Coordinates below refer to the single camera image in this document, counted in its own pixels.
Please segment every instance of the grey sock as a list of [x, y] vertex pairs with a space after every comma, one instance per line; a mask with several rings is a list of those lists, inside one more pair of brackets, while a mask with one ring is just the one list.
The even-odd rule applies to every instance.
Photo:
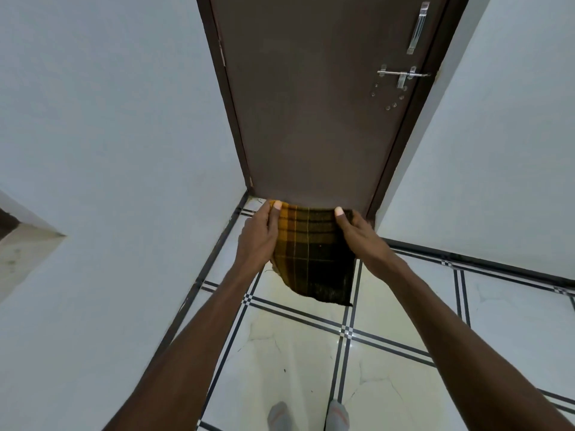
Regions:
[[270, 431], [291, 431], [291, 417], [284, 401], [271, 408], [267, 415], [267, 426]]
[[326, 417], [326, 431], [348, 431], [349, 414], [346, 408], [335, 399], [329, 403]]

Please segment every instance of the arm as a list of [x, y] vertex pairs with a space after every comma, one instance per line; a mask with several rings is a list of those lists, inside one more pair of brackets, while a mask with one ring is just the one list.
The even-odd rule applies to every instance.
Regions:
[[517, 369], [495, 352], [415, 275], [354, 211], [336, 209], [349, 247], [403, 306], [470, 430], [575, 428]]
[[221, 349], [241, 300], [271, 257], [281, 203], [263, 206], [241, 232], [234, 265], [188, 326], [160, 356], [105, 431], [196, 427]]

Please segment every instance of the plaid cloth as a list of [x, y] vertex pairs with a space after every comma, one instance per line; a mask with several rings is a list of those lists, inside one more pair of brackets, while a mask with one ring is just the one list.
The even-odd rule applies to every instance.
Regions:
[[[344, 212], [351, 221], [352, 211]], [[284, 203], [278, 231], [271, 263], [284, 283], [299, 295], [350, 306], [355, 254], [335, 222], [334, 210]]]

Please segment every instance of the brown door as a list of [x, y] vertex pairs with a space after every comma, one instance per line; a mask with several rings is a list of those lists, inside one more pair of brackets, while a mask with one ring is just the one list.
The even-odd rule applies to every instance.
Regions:
[[368, 210], [445, 1], [211, 0], [256, 195]]

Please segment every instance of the floor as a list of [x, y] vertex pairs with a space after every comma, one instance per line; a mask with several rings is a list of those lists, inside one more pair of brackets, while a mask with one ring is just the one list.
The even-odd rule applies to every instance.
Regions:
[[[241, 228], [261, 202], [248, 200], [180, 330], [223, 279]], [[575, 294], [399, 255], [575, 424]], [[345, 405], [351, 430], [466, 429], [391, 290], [361, 263], [355, 271], [348, 308], [300, 297], [265, 266], [238, 311], [199, 430], [267, 430], [269, 409], [280, 400], [295, 429], [322, 430], [330, 399]]]

